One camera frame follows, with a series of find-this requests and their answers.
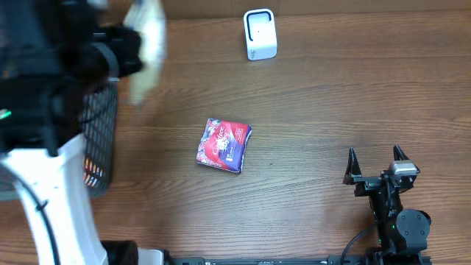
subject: black mesh basket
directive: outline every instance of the black mesh basket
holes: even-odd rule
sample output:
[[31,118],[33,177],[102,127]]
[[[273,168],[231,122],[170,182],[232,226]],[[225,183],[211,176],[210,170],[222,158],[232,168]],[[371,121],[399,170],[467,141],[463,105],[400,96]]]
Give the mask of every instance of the black mesh basket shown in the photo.
[[[102,195],[111,182],[118,92],[113,83],[84,97],[80,124],[86,146],[83,182],[92,197]],[[0,166],[0,201],[18,199],[11,173]]]

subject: white device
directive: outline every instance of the white device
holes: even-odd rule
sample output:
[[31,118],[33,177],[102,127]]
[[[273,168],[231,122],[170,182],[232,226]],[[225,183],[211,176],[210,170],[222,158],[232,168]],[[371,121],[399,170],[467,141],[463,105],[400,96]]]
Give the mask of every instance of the white device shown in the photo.
[[159,83],[166,58],[166,19],[162,4],[155,0],[134,1],[124,25],[138,31],[142,40],[139,58],[144,66],[130,76],[130,103],[140,105],[146,93]]
[[273,58],[277,54],[275,16],[269,9],[250,10],[244,15],[249,60]]
[[[0,163],[14,173],[29,227],[35,240],[39,264],[54,264],[57,249],[61,264],[108,265],[107,253],[93,221],[87,188],[82,181],[85,138],[79,134],[49,157],[46,149],[14,149]],[[36,205],[29,189],[39,200]],[[41,218],[43,207],[49,223]],[[50,242],[54,233],[55,247]],[[139,265],[163,265],[163,252],[138,248]]]

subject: white charger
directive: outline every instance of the white charger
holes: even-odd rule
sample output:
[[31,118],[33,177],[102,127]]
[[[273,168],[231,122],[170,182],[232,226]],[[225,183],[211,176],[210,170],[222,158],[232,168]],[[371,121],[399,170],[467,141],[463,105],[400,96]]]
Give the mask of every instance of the white charger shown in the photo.
[[249,60],[273,58],[277,54],[275,16],[271,10],[263,8],[247,11],[244,28]]

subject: green light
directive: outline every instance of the green light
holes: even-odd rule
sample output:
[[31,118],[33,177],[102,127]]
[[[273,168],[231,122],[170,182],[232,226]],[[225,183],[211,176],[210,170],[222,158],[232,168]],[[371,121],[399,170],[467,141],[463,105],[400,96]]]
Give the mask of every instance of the green light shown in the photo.
[[12,112],[9,110],[0,110],[0,119],[8,118],[12,115]]

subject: wooden table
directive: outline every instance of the wooden table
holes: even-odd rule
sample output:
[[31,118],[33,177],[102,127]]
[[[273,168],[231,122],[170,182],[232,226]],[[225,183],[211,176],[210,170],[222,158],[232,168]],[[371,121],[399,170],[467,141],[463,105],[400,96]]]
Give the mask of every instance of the wooden table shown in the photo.
[[[425,254],[471,263],[471,13],[276,23],[276,58],[249,62],[241,19],[169,22],[160,85],[119,109],[114,181],[93,201],[102,239],[173,256],[339,255],[372,223],[342,185],[348,149],[374,175],[400,144],[422,170],[402,201],[433,219]],[[210,117],[253,126],[242,174],[196,164]],[[0,263],[37,262],[20,202],[0,204],[0,231]]]

